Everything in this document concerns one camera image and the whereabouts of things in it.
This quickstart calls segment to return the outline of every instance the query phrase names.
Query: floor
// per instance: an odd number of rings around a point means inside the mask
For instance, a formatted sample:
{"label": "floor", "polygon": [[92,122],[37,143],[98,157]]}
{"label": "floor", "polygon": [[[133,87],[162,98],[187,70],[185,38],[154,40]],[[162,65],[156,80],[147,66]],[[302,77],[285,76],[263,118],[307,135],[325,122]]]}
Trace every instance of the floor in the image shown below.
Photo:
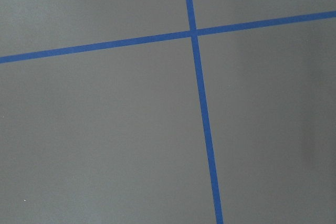
{"label": "floor", "polygon": [[0,0],[0,223],[335,223],[334,0]]}

